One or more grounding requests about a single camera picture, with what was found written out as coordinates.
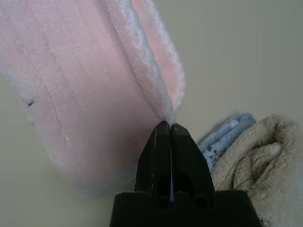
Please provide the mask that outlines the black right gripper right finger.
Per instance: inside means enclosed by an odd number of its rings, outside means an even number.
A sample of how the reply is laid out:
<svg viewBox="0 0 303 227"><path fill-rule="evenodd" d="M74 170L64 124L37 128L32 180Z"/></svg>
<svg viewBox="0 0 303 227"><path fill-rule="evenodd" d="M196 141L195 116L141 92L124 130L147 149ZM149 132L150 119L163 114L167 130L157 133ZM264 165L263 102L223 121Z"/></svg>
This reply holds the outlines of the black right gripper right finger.
<svg viewBox="0 0 303 227"><path fill-rule="evenodd" d="M174 124L170 138L173 201L184 193L196 207L211 208L215 190L204 155L183 126Z"/></svg>

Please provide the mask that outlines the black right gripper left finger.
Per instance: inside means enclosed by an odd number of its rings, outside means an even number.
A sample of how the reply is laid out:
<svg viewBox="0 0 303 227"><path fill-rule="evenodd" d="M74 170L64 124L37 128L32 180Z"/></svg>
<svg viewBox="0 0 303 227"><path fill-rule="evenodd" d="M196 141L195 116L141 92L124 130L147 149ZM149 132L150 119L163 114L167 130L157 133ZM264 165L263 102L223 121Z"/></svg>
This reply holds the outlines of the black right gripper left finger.
<svg viewBox="0 0 303 227"><path fill-rule="evenodd" d="M162 121L152 131L138 160L134 190L147 192L161 210L170 206L170 127Z"/></svg>

